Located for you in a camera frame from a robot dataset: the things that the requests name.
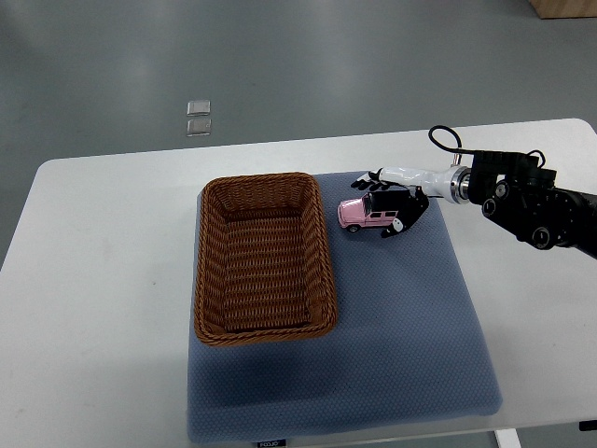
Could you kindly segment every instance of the label on mat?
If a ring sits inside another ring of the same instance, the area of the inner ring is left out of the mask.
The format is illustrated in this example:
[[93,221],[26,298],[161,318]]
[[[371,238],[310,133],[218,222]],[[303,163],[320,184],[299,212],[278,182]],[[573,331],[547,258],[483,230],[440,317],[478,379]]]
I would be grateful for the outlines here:
[[279,446],[286,446],[286,439],[280,439],[278,441],[258,441],[255,446],[257,448],[277,448]]

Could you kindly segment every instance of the pink toy car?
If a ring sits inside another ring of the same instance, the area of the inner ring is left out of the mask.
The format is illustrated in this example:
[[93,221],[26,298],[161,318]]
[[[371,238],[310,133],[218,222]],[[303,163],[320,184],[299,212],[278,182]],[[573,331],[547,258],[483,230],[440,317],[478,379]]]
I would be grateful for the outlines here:
[[342,201],[338,206],[338,222],[349,232],[360,231],[364,227],[387,227],[409,199],[407,189],[371,191],[362,198]]

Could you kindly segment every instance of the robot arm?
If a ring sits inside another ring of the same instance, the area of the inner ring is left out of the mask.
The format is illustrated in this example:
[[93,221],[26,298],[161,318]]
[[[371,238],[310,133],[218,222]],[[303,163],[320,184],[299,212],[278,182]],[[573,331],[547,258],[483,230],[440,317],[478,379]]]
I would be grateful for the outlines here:
[[369,188],[372,191],[391,185],[421,187],[427,196],[442,197],[449,203],[468,203],[466,191],[469,177],[470,168],[460,165],[439,173],[416,168],[387,167],[361,175],[351,187]]
[[[441,145],[433,136],[437,129],[451,133],[458,147]],[[576,247],[597,259],[597,196],[556,188],[556,172],[543,168],[545,156],[540,151],[524,154],[462,149],[458,134],[446,126],[433,127],[429,138],[449,152],[472,155],[472,167],[454,164],[440,173],[381,168],[362,175],[352,187],[414,186],[426,196],[443,197],[450,203],[470,201],[481,205],[486,218],[513,233],[519,241],[542,250],[555,245]],[[414,220],[410,217],[410,225],[420,215]],[[389,226],[382,236],[400,231]]]

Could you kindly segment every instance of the white table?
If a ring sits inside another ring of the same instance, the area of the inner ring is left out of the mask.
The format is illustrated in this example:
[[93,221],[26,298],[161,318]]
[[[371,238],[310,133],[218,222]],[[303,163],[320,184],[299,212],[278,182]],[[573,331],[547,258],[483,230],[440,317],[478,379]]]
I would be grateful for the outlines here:
[[[559,187],[597,192],[597,135],[584,121],[459,133],[468,148],[540,148]],[[190,445],[195,201],[209,180],[387,165],[441,170],[450,162],[420,131],[45,163],[0,272],[0,445]],[[517,243],[474,205],[441,207],[491,352],[501,410],[300,438],[293,446],[597,417],[597,260]]]

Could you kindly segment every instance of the black cable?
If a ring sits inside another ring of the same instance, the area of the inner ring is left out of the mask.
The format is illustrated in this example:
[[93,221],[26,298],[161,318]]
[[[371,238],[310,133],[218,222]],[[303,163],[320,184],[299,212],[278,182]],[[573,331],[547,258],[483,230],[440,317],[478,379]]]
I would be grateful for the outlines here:
[[[446,147],[445,145],[442,145],[441,143],[438,142],[438,140],[436,140],[436,138],[433,136],[433,133],[435,131],[437,131],[438,129],[442,130],[442,131],[447,131],[448,133],[451,133],[452,136],[456,139],[456,145],[457,147]],[[442,124],[438,124],[437,126],[434,126],[433,128],[431,128],[429,130],[429,140],[431,140],[437,147],[440,147],[441,149],[443,149],[444,151],[448,151],[451,152],[452,154],[469,154],[469,155],[475,155],[475,151],[471,151],[468,149],[463,149],[463,142],[460,140],[460,135],[458,135],[458,133],[456,133],[456,131],[452,128],[449,128],[448,126],[444,126]]]
[[534,149],[531,152],[527,152],[526,155],[531,156],[535,153],[539,154],[539,156],[541,157],[541,164],[538,166],[538,168],[543,168],[543,165],[545,165],[546,159],[545,159],[545,154],[543,154],[540,150]]

